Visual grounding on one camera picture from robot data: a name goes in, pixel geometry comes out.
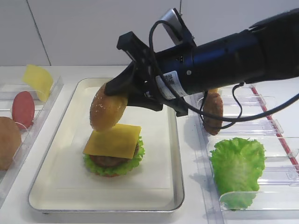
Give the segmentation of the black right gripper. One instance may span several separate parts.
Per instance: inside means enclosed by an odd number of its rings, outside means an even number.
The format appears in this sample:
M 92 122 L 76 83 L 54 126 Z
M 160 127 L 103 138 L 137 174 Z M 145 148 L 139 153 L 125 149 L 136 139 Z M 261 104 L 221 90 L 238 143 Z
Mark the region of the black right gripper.
M 166 105 L 178 117 L 188 115 L 191 105 L 184 100 L 187 93 L 177 91 L 183 88 L 176 71 L 163 73 L 155 55 L 133 32 L 119 36 L 117 49 L 125 52 L 132 63 L 106 84 L 107 96 L 126 96 L 128 106 L 161 111 Z

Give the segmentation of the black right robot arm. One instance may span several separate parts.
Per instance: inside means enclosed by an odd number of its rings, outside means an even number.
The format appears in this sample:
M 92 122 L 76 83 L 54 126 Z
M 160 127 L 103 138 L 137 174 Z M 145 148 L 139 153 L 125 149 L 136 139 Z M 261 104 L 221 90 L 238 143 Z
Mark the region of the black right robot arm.
M 176 9 L 170 9 L 157 24 L 164 26 L 174 47 L 154 52 L 153 44 L 144 44 L 133 32 L 121 35 L 117 48 L 131 63 L 106 84 L 105 94 L 125 94 L 129 106 L 154 111 L 167 105 L 180 117 L 192 110 L 184 100 L 187 95 L 299 75 L 298 9 L 200 46 Z

